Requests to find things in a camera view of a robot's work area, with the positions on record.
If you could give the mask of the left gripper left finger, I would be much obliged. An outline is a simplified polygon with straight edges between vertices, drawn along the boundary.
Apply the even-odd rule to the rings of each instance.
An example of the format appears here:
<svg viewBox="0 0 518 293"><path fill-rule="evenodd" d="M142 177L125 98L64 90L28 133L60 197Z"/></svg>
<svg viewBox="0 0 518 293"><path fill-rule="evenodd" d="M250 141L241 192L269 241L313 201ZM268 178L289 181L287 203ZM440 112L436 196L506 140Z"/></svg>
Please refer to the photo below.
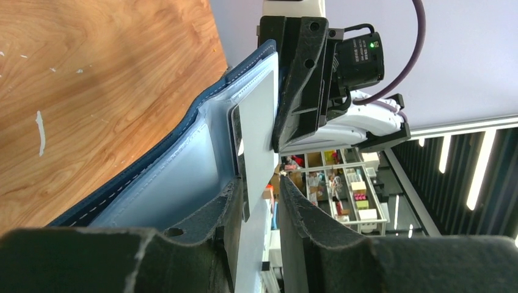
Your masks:
<svg viewBox="0 0 518 293"><path fill-rule="evenodd" d="M2 292L233 292L243 181L164 231L17 229L1 237Z"/></svg>

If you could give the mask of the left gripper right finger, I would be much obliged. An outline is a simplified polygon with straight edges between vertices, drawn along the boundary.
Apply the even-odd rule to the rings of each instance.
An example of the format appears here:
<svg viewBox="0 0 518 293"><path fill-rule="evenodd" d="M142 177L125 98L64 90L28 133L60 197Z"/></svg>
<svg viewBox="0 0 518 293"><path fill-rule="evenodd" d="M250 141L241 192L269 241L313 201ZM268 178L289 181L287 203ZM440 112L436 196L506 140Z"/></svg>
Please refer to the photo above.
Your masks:
<svg viewBox="0 0 518 293"><path fill-rule="evenodd" d="M286 292L516 292L517 247L498 236L368 237L280 179Z"/></svg>

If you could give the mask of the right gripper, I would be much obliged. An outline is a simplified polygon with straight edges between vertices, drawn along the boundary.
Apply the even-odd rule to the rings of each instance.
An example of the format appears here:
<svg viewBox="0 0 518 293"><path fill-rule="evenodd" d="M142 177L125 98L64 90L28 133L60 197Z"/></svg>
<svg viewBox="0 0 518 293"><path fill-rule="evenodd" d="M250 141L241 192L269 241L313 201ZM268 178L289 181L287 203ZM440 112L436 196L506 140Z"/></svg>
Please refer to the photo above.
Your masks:
<svg viewBox="0 0 518 293"><path fill-rule="evenodd" d="M258 46L275 40L279 67L287 70L280 92L272 146L281 153L292 143L312 136L320 126L351 107L351 93L377 85L384 79L381 37L368 23L342 29L345 34L367 29L368 33L336 39L331 63L329 96L320 116L323 61L328 21L323 17L263 16L258 26Z"/></svg>

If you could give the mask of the grey card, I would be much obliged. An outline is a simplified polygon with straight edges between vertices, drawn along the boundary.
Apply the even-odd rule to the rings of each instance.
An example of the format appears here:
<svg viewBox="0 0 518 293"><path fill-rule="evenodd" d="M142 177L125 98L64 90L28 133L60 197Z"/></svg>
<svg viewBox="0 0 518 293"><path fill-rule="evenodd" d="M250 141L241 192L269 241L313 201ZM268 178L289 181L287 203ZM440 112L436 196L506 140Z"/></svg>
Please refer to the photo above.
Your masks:
<svg viewBox="0 0 518 293"><path fill-rule="evenodd" d="M236 173L243 181L243 220L248 221L274 169L278 156L272 148L277 115L277 73L265 71L233 96L229 113Z"/></svg>

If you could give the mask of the blue card holder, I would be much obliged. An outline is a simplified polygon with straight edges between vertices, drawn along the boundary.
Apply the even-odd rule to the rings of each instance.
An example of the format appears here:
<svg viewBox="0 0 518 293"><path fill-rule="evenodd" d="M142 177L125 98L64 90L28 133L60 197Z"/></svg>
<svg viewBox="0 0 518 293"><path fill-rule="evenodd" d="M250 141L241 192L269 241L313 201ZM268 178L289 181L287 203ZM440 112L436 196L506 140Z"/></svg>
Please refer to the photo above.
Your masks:
<svg viewBox="0 0 518 293"><path fill-rule="evenodd" d="M211 201L236 175L229 124L233 96L269 70L278 76L273 43L260 45L205 89L165 138L51 226L164 230Z"/></svg>

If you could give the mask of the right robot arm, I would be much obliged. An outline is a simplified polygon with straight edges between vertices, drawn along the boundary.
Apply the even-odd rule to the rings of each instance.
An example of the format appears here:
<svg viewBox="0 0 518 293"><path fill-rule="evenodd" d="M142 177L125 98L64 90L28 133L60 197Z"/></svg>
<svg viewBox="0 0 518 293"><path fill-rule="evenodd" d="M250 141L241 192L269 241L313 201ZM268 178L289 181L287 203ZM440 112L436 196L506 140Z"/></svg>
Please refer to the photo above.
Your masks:
<svg viewBox="0 0 518 293"><path fill-rule="evenodd" d="M324 17L263 16L257 35L279 58L276 152L330 144L377 152L410 138L400 94L363 103L362 89L384 78L381 37L372 25L337 29Z"/></svg>

